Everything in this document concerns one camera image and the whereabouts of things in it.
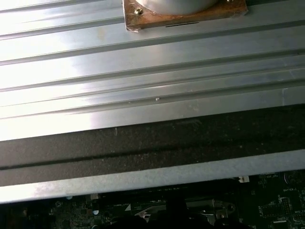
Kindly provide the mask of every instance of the electronic component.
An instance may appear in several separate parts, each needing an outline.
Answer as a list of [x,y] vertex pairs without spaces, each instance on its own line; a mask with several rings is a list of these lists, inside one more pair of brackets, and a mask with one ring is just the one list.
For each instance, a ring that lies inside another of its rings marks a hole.
[[273,228],[274,229],[289,229],[286,220],[273,222]]

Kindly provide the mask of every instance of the metal sheet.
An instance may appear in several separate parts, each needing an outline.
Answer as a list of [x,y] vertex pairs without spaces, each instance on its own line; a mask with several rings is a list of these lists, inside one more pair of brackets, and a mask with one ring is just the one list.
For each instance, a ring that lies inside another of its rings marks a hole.
[[305,150],[0,187],[0,203],[124,191],[304,168]]
[[0,140],[304,103],[304,7],[130,33],[120,0],[8,1]]

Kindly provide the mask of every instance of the corrugated metal panel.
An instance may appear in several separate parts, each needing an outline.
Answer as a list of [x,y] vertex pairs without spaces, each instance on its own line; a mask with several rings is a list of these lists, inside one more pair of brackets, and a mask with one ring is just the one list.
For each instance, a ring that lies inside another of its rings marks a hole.
[[305,102],[305,1],[127,32],[121,0],[0,6],[0,140]]

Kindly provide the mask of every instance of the metal edge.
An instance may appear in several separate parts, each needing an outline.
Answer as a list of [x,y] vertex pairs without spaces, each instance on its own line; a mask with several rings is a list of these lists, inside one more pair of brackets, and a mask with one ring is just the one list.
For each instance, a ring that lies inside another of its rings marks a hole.
[[305,149],[185,166],[0,187],[0,203],[60,198],[305,169]]

